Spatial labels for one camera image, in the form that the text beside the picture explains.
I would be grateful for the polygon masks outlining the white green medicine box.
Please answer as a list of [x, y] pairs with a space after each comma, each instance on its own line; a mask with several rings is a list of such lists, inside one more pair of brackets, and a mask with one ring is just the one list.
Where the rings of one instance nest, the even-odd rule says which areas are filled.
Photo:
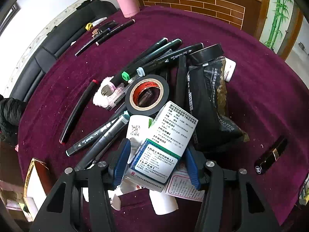
[[169, 101], [158, 112], [126, 171], [135, 184], [161, 192], [192, 137], [198, 120]]

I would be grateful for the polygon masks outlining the far black marker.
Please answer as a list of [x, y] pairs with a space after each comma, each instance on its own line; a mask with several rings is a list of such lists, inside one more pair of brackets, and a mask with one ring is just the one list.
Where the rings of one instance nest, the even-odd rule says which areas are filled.
[[100, 44], [102, 44], [103, 42], [107, 41], [108, 39], [110, 39], [112, 36], [118, 34], [119, 32], [123, 31], [124, 29], [128, 28], [129, 26], [133, 25], [136, 21], [134, 19], [131, 19], [123, 24], [121, 24], [120, 26], [117, 26], [115, 29], [113, 29], [112, 31], [110, 31], [106, 36], [102, 37], [101, 39], [99, 39], [98, 41], [96, 41], [96, 45], [99, 46]]

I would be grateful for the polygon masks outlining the maroon velvet cloth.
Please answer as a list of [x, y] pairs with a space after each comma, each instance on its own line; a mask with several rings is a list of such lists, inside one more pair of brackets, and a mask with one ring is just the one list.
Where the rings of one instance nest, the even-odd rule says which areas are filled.
[[[135, 23], [103, 44], [75, 54], [91, 38], [80, 37], [43, 77], [19, 124], [18, 158], [22, 175], [30, 161], [47, 164], [53, 177], [75, 166], [82, 153], [65, 150], [105, 123], [111, 112], [89, 103], [66, 145], [59, 137], [72, 109], [89, 83], [110, 77], [163, 37], [181, 39], [182, 46], [221, 44], [236, 62], [227, 83], [227, 114], [249, 136], [223, 155], [226, 168], [245, 168], [255, 179], [283, 224], [296, 204], [308, 174], [308, 88], [276, 54], [251, 35], [219, 19], [179, 9], [151, 6], [135, 16]], [[255, 172], [255, 161], [280, 137], [288, 145], [266, 173]]]

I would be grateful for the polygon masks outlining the dark grey marker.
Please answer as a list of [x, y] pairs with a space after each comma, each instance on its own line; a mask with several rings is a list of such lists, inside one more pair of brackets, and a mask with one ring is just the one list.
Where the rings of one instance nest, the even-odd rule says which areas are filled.
[[99, 138], [94, 145], [88, 150], [81, 161], [74, 168], [75, 171], [81, 171], [86, 169], [95, 157], [113, 140], [113, 138], [121, 132], [121, 130], [129, 122], [130, 115], [128, 111], [124, 111], [116, 122], [114, 122], [111, 127], [106, 131], [106, 133]]

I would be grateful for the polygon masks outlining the black tape roll red core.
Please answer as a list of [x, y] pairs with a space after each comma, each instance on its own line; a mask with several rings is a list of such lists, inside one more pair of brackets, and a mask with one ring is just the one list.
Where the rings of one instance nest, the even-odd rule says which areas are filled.
[[169, 97], [167, 81], [159, 75], [138, 78], [129, 87], [125, 105], [129, 114], [154, 117]]

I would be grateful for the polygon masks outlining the white spray bottle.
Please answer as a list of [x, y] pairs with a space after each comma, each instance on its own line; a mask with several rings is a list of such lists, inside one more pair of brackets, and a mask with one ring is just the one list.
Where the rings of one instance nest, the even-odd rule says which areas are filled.
[[119, 186], [116, 187], [115, 190], [108, 190], [108, 197], [110, 198], [111, 207], [120, 211], [121, 209], [121, 199], [120, 196], [141, 190], [143, 187], [134, 183], [129, 177], [124, 177]]

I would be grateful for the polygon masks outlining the pink fluffy keychain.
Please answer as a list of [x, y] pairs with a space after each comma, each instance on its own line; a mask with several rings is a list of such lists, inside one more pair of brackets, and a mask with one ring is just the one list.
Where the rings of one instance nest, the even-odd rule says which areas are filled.
[[128, 87], [123, 83], [119, 86], [114, 86], [111, 82], [112, 77], [106, 77], [97, 92], [93, 96], [93, 104], [95, 106], [103, 107], [110, 111], [116, 107], [125, 98]]

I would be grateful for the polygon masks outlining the pink bordered white box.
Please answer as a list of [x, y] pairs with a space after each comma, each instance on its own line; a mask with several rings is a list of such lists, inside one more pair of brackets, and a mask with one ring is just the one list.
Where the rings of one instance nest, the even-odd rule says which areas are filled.
[[182, 162], [176, 166], [163, 192], [173, 197], [198, 202], [203, 200], [205, 193], [205, 191], [198, 191], [191, 183], [188, 171]]

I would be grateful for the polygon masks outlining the small white dropper bottle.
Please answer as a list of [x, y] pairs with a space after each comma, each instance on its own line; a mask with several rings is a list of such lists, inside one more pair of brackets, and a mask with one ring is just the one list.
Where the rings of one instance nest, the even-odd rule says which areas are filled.
[[149, 197], [156, 215], [166, 215], [179, 208], [175, 197], [166, 195], [164, 192], [150, 190]]

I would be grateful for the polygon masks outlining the pink capped black marker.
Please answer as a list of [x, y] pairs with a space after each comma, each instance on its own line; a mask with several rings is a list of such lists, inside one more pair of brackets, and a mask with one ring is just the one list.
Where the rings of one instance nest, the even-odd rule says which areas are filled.
[[154, 43], [152, 46], [150, 46], [148, 49], [146, 49], [144, 52], [142, 52], [138, 57], [136, 57], [133, 61], [131, 61], [130, 63], [128, 63], [124, 68], [122, 68], [109, 82], [108, 85], [110, 86], [110, 88], [116, 88], [117, 86], [119, 86], [119, 84], [121, 84], [121, 82], [123, 82], [124, 80], [122, 79], [122, 73], [125, 71], [127, 72], [127, 70], [133, 68], [134, 64], [137, 63], [138, 61], [140, 61], [142, 58], [146, 57], [147, 55], [153, 53], [154, 51], [156, 51], [157, 49], [159, 49], [160, 47], [164, 46], [165, 44], [168, 43], [168, 38], [163, 37], [161, 38], [159, 41], [157, 41], [156, 43]]

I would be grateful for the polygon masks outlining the black gold lipstick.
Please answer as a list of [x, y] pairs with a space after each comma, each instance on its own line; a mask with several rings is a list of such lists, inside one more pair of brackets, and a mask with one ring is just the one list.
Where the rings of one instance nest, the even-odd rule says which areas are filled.
[[266, 171], [279, 159], [281, 154], [283, 154], [288, 143], [285, 136], [280, 136], [273, 145], [255, 161], [255, 172], [259, 175], [266, 173]]

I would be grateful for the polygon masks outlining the blue capped black marker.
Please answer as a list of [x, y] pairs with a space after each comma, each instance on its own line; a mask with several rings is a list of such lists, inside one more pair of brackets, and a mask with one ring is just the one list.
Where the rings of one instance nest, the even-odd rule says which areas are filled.
[[167, 55], [164, 55], [162, 57], [159, 57], [141, 67], [137, 68], [137, 74], [139, 77], [144, 77], [149, 72], [154, 71], [156, 69], [161, 68], [164, 64], [168, 62], [172, 62], [176, 60], [177, 58], [181, 57], [182, 55], [189, 55], [190, 53], [194, 53], [198, 50], [201, 50], [204, 48], [203, 43], [196, 43], [194, 45], [173, 51]]

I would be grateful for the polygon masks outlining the teal capped black marker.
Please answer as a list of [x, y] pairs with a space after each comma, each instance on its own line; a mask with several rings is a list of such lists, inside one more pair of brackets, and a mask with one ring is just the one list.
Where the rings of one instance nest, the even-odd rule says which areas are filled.
[[103, 136], [106, 131], [111, 127], [111, 125], [117, 121], [119, 116], [110, 122], [106, 123], [105, 125], [101, 126], [100, 129], [97, 129], [96, 131], [92, 132], [90, 135], [88, 135], [86, 138], [83, 138], [82, 141], [77, 142], [72, 147], [70, 147], [68, 150], [66, 150], [67, 156], [72, 156], [78, 151], [85, 148], [87, 145], [89, 145], [93, 141], [97, 141], [101, 136]]

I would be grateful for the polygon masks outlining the green capped black marker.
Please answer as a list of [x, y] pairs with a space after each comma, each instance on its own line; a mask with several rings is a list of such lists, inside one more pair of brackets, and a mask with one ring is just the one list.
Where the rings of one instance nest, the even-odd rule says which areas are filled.
[[136, 69], [138, 67], [143, 66], [144, 64], [149, 63], [150, 61], [153, 61], [154, 59], [157, 59], [158, 57], [163, 56], [168, 50], [176, 50], [177, 48], [179, 48], [179, 46], [181, 46], [182, 44], [182, 40], [177, 38], [174, 39], [172, 41], [168, 41], [167, 44], [165, 44], [164, 46], [160, 47], [159, 49], [157, 49], [156, 51], [154, 51], [153, 53], [147, 55], [146, 57], [142, 58], [140, 61], [138, 61], [137, 63], [134, 64], [133, 68], [131, 68], [130, 70], [128, 69], [127, 72], [123, 72], [122, 73], [122, 79], [124, 80], [123, 82], [126, 83], [127, 80], [126, 78], [129, 80], [133, 77], [133, 75], [136, 72]]

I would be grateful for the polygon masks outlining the wooden headboard brick pattern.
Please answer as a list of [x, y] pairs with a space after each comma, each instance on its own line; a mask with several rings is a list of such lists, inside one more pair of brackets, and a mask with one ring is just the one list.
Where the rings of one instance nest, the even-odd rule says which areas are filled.
[[269, 0], [139, 0], [141, 6], [164, 6], [217, 18], [260, 39]]

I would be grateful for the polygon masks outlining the white pill bottle green label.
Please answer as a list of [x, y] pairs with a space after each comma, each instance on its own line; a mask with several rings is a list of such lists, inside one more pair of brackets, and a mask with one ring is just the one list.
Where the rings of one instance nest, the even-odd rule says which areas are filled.
[[145, 141], [149, 127], [153, 118], [143, 115], [133, 115], [130, 117], [126, 138], [130, 140], [131, 151], [127, 163], [130, 164], [138, 148]]

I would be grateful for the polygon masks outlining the yellow white object on sofa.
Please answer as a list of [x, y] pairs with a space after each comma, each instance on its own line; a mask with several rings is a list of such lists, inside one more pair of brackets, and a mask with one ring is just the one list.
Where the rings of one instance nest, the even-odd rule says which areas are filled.
[[85, 29], [87, 31], [90, 31], [93, 27], [97, 26], [98, 24], [100, 24], [101, 22], [103, 22], [104, 20], [106, 20], [107, 17], [102, 17], [102, 18], [99, 18], [95, 21], [93, 21], [92, 23], [88, 23], [86, 26], [85, 26]]

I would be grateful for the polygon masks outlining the black leather sofa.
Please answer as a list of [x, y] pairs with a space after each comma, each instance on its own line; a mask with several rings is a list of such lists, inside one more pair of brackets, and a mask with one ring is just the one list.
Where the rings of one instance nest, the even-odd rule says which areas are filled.
[[109, 1], [84, 1], [70, 16], [48, 32], [23, 68], [10, 97], [28, 102], [45, 74], [71, 43], [86, 32], [86, 25], [116, 12], [117, 8]]

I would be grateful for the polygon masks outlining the key bunch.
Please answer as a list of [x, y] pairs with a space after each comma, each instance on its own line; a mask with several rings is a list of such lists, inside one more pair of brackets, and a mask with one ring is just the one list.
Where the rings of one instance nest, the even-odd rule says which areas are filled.
[[92, 31], [92, 37], [95, 38], [96, 36], [100, 35], [101, 34], [101, 30], [96, 28]]

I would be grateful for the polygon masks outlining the black foil snack bag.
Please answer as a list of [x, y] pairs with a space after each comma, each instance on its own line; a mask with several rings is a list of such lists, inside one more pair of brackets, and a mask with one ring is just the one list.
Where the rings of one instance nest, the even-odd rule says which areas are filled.
[[248, 134], [226, 116], [225, 64], [225, 58], [219, 57], [188, 69], [188, 105], [198, 120], [193, 142], [199, 149], [226, 148], [249, 141]]

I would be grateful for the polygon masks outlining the red capped black marker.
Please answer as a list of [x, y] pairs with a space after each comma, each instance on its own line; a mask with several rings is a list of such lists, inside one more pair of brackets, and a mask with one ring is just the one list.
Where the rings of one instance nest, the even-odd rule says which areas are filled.
[[81, 114], [83, 112], [85, 105], [87, 104], [88, 100], [91, 98], [92, 93], [94, 92], [94, 89], [98, 86], [98, 84], [99, 82], [93, 79], [91, 83], [88, 85], [88, 87], [85, 89], [83, 94], [81, 95], [78, 102], [76, 103], [59, 137], [59, 143], [61, 143], [62, 145], [64, 145], [68, 141], [79, 118], [81, 117]]

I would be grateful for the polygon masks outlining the long black marker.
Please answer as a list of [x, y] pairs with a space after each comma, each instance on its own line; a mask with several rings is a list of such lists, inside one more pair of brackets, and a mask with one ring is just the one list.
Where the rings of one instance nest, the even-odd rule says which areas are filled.
[[175, 98], [174, 102], [179, 107], [185, 106], [185, 93], [186, 93], [186, 56], [182, 55], [179, 57], [178, 70], [177, 70], [177, 81], [175, 86]]

